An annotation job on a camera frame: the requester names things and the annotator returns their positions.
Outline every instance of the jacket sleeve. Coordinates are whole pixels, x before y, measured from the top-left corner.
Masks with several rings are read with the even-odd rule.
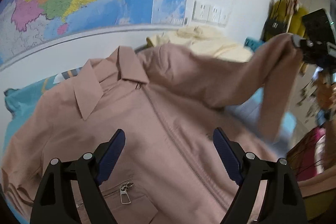
[[[201,100],[211,108],[242,104],[264,84],[258,126],[270,141],[278,134],[302,61],[288,33],[272,38],[246,63],[196,56],[171,43],[144,50],[138,57],[151,84]]]
[[[53,130],[45,95],[38,101],[33,115],[12,136],[1,166],[6,199],[27,220],[42,179],[42,150]]]

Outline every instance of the jacket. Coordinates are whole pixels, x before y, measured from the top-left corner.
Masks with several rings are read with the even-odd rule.
[[[227,212],[238,186],[212,143],[222,127],[228,138],[265,160],[273,153],[228,113],[264,84],[259,129],[275,140],[302,54],[282,34],[247,63],[196,56],[164,44],[135,54],[119,47],[106,59],[88,60],[76,77],[46,91],[31,118],[11,138],[2,164],[6,198],[27,219],[50,160],[76,160],[108,141],[118,128],[126,144],[100,190],[119,224],[213,223]],[[131,204],[119,186],[132,182]],[[89,223],[78,185],[73,194],[82,223]],[[260,211],[265,183],[251,213]]]

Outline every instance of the jacket collar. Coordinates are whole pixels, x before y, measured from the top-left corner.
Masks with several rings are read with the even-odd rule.
[[[89,59],[73,79],[75,97],[84,120],[103,96],[100,83],[108,77],[149,83],[139,59],[130,47],[120,46],[106,59]]]

